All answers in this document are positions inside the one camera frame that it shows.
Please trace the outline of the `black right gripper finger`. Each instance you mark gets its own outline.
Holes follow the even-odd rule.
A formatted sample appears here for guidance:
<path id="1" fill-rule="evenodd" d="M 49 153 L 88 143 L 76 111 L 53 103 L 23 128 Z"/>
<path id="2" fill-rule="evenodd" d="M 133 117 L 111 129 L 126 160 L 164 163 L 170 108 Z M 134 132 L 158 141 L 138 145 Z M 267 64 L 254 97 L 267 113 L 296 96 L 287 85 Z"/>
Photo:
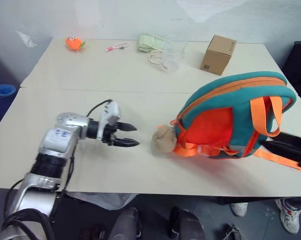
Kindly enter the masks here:
<path id="1" fill-rule="evenodd" d="M 295 135 L 281 132 L 277 136 L 277 140 L 295 147 L 301 147 L 301 137 Z"/>
<path id="2" fill-rule="evenodd" d="M 285 143 L 276 140 L 262 140 L 261 145 L 273 154 L 287 158 L 298 163 L 301 167 L 301 144 Z"/>

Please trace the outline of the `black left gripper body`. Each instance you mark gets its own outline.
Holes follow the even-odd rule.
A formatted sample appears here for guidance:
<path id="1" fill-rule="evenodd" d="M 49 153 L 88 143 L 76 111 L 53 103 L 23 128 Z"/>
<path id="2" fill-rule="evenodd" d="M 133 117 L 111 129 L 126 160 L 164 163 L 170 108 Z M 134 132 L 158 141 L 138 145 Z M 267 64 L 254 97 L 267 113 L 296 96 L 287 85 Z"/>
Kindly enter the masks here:
<path id="1" fill-rule="evenodd" d="M 107 124 L 103 130 L 102 143 L 108 146 L 118 146 L 115 132 L 117 131 L 117 125 Z"/>

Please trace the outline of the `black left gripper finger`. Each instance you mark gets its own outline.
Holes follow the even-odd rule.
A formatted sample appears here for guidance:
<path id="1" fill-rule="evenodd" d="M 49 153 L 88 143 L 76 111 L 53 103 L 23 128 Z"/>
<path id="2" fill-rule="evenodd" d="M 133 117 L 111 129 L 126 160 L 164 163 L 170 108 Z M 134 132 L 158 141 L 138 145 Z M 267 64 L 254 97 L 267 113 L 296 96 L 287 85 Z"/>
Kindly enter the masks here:
<path id="1" fill-rule="evenodd" d="M 116 128 L 124 132 L 133 132 L 137 130 L 137 128 L 132 124 L 119 121 L 116 123 Z"/>
<path id="2" fill-rule="evenodd" d="M 131 138 L 116 138 L 113 141 L 113 145 L 115 147 L 123 147 L 123 148 L 130 148 L 130 147 L 135 147 L 138 146 L 140 143 L 134 139 Z"/>

